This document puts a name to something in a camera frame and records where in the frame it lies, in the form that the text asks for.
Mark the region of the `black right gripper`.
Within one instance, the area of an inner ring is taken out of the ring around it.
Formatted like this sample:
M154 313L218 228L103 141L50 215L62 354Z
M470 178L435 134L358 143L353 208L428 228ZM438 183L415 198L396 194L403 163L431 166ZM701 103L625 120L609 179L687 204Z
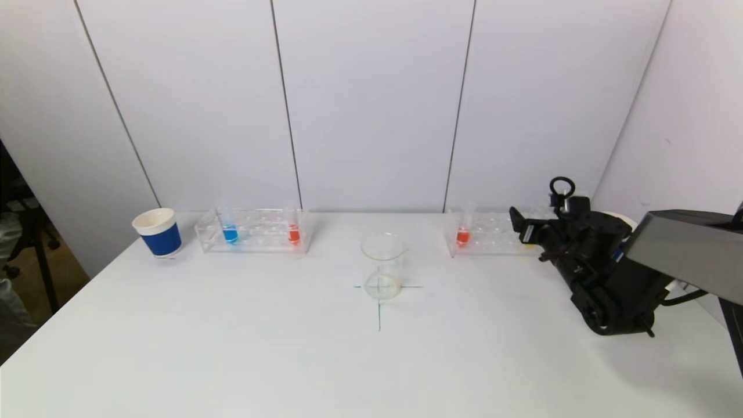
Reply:
M509 209L513 230L518 233L520 242L535 253L554 253L563 246L561 223L557 219L527 219L516 208Z

